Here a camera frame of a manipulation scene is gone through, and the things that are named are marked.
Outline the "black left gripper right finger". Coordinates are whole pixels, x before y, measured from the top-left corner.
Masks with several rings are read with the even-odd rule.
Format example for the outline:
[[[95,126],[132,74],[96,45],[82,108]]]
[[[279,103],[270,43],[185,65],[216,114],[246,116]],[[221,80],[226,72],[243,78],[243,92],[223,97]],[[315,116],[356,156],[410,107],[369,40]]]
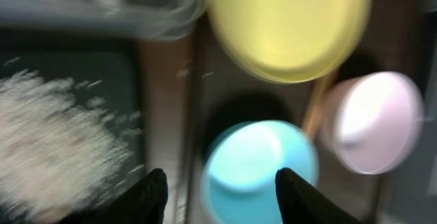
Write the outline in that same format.
[[[275,176],[283,224],[361,224],[290,168]]]

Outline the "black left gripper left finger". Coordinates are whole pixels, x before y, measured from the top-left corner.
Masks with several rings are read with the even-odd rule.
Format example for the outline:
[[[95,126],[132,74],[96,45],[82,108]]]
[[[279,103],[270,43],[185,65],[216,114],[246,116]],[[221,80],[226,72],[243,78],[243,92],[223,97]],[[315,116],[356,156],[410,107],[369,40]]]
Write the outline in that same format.
[[[72,214],[60,224],[163,224],[168,196],[167,176],[155,168],[111,204]]]

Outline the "light blue bowl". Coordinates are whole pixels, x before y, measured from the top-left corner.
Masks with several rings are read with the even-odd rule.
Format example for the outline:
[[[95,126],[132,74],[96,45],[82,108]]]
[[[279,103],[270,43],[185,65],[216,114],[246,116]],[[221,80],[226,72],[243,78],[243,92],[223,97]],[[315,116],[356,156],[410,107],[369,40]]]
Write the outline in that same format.
[[[275,176],[284,167],[317,185],[316,149],[295,125],[263,120],[223,131],[202,173],[201,201],[208,218],[225,224],[281,224]]]

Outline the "pale pink bowl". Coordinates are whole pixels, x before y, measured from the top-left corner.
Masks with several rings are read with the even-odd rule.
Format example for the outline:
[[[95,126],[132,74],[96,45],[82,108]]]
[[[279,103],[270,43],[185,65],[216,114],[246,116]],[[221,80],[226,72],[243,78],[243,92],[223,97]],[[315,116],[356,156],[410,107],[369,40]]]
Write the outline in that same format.
[[[419,88],[400,72],[342,81],[324,99],[322,144],[354,173],[376,175],[400,165],[422,127]]]

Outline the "yellow round plate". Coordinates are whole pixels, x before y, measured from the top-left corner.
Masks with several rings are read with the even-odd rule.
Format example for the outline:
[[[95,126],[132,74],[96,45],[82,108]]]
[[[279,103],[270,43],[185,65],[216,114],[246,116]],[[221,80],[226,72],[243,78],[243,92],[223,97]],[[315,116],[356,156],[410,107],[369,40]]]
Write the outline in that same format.
[[[243,70],[302,83],[339,67],[357,47],[371,0],[206,0],[212,30]]]

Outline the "black waste tray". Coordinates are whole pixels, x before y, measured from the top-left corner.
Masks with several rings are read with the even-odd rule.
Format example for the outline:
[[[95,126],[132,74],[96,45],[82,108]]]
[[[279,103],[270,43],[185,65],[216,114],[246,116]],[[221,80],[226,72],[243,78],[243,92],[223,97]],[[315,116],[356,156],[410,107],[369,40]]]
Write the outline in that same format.
[[[77,105],[99,106],[114,119],[106,127],[128,143],[131,152],[110,181],[106,199],[75,212],[47,210],[31,218],[11,216],[1,207],[2,223],[57,223],[80,212],[111,204],[143,177],[143,122],[135,46],[127,40],[32,31],[1,32],[1,80],[24,70],[45,81],[74,80]]]

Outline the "pile of white rice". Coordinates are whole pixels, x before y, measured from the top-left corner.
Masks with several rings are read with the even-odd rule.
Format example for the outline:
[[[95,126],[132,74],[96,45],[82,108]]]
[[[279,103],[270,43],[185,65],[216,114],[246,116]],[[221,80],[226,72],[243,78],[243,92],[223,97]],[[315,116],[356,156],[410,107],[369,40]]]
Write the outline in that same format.
[[[98,204],[131,155],[106,127],[114,115],[77,105],[73,86],[26,70],[1,80],[1,207],[11,216]]]

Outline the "dark brown serving tray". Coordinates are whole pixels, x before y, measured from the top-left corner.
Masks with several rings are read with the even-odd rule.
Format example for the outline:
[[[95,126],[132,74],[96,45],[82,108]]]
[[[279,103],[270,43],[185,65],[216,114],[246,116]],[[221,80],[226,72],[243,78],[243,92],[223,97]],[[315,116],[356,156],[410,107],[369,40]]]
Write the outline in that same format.
[[[339,79],[373,71],[394,70],[414,76],[423,0],[372,0],[365,35]],[[190,189],[183,223],[207,223],[200,200],[201,172],[207,147],[220,132],[249,120],[280,119],[303,126],[315,119],[311,105],[315,81],[281,85],[257,79],[228,58],[215,38],[207,16],[196,30],[195,81],[190,107]],[[383,176],[363,176],[345,169],[317,145],[319,188],[345,211],[373,223],[385,188]]]

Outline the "clear plastic bin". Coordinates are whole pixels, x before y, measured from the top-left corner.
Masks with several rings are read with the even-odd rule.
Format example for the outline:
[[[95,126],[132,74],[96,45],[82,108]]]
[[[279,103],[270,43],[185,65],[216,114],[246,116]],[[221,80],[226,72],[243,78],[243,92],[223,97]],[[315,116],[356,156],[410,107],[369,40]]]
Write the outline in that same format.
[[[1,0],[1,24],[173,41],[204,11],[204,0]]]

